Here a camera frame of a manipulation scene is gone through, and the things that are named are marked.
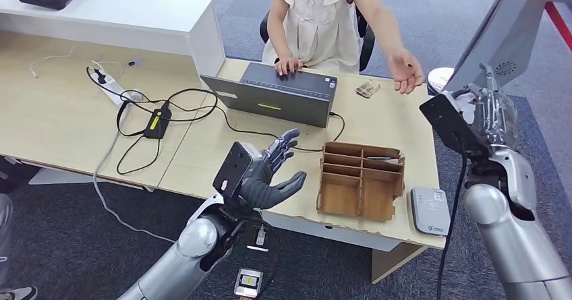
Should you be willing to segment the person's left hand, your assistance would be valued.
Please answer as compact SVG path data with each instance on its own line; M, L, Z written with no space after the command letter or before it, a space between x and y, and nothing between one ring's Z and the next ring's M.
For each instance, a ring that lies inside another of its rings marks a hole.
M406 49L392 52L388 57L395 90L400 94L411 94L423 84L424 74L418 60Z

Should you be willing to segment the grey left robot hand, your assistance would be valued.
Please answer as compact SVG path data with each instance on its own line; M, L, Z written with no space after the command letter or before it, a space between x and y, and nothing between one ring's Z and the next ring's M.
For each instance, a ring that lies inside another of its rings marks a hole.
M250 170L242 180L239 195L252 208L268 210L284 202L302 189L307 173L298 171L286 181L272 185L276 172L282 164L293 156L290 149L297 146L300 131L290 129L274 139L266 149L260 151Z

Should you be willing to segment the person's right hand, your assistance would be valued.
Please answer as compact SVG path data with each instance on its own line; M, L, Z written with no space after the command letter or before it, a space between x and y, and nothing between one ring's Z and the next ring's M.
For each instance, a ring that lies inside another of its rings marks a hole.
M295 57L277 57L275 60L275 71L279 77L287 77L303 67L302 61Z

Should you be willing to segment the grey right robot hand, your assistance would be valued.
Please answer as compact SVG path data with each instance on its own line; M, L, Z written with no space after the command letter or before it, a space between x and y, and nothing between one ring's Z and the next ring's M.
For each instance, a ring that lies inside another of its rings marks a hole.
M517 111L513 101L501 91L493 68L480 64L486 87L474 83L455 97L463 119L491 146L517 148Z

